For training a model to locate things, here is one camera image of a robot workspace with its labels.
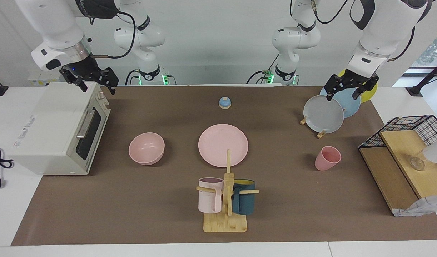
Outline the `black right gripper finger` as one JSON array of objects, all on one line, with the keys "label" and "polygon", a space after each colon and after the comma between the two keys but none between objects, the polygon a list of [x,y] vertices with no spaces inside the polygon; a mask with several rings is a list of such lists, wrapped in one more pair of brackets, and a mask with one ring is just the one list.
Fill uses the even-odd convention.
[{"label": "black right gripper finger", "polygon": [[88,90],[88,87],[83,82],[83,79],[81,77],[75,77],[73,74],[69,75],[69,83],[79,87],[82,92],[87,92]]},{"label": "black right gripper finger", "polygon": [[107,88],[110,94],[114,95],[118,86],[119,79],[115,73],[107,73]]}]

